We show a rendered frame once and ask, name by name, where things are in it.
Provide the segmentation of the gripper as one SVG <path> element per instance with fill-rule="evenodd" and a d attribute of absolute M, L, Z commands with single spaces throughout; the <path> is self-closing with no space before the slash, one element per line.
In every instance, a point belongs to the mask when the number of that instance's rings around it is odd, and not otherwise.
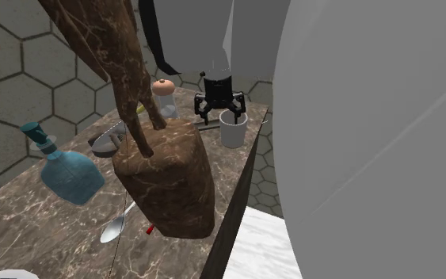
<path fill-rule="evenodd" d="M 233 94 L 232 77 L 209 79 L 203 71 L 200 76 L 204 80 L 205 96 L 195 94 L 194 113 L 208 125 L 208 113 L 212 109 L 229 109 L 234 114 L 234 123 L 237 124 L 239 117 L 246 112 L 246 103 L 243 92 Z"/>

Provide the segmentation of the white cup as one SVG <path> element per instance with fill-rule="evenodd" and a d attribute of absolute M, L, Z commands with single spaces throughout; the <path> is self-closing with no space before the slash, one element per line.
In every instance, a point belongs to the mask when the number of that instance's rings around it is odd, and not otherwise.
<path fill-rule="evenodd" d="M 235 114 L 229 109 L 219 115 L 220 140 L 224 147 L 238 148 L 245 142 L 248 116 L 243 113 L 238 118 L 234 117 Z"/>

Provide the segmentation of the glass jar with peach lid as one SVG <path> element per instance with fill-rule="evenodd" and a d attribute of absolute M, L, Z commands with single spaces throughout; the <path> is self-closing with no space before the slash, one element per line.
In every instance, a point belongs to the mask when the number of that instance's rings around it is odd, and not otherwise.
<path fill-rule="evenodd" d="M 179 113 L 173 93 L 175 85 L 167 79 L 159 79 L 151 86 L 151 91 L 158 103 L 158 110 L 165 118 L 178 118 Z"/>

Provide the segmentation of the brown marbled figure on block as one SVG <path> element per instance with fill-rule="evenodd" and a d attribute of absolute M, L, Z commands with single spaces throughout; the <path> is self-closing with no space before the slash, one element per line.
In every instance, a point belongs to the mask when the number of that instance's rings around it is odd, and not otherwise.
<path fill-rule="evenodd" d="M 129 133 L 112 157 L 124 188 L 166 237 L 203 239 L 215 226 L 215 185 L 203 140 L 191 121 L 164 119 L 128 0 L 38 0 L 71 49 L 110 81 Z M 137 114 L 143 105 L 145 111 Z"/>

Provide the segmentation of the grey metal tool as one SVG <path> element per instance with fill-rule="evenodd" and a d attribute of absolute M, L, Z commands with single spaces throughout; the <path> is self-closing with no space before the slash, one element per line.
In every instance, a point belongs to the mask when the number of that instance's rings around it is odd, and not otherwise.
<path fill-rule="evenodd" d="M 99 158 L 111 158 L 118 151 L 128 129 L 123 121 L 114 124 L 88 140 L 93 154 Z"/>

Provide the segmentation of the silver spoon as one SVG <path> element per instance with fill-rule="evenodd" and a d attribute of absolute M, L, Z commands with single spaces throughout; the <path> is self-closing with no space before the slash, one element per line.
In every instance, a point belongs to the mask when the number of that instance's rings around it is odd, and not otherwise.
<path fill-rule="evenodd" d="M 114 240 L 116 237 L 120 235 L 120 233 L 124 230 L 126 224 L 126 215 L 136 206 L 136 203 L 133 201 L 130 205 L 124 210 L 124 212 L 119 215 L 117 218 L 112 220 L 108 226 L 104 229 L 101 234 L 100 242 L 108 243 Z"/>

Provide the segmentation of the blue glass bottle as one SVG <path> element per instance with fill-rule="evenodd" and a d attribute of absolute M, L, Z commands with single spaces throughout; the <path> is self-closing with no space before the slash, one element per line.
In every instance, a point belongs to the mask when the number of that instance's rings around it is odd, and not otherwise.
<path fill-rule="evenodd" d="M 37 122 L 29 122 L 20 130 L 47 159 L 40 172 L 43 183 L 58 197 L 75 205 L 84 205 L 105 184 L 93 161 L 75 151 L 61 151 L 56 138 L 44 132 Z"/>

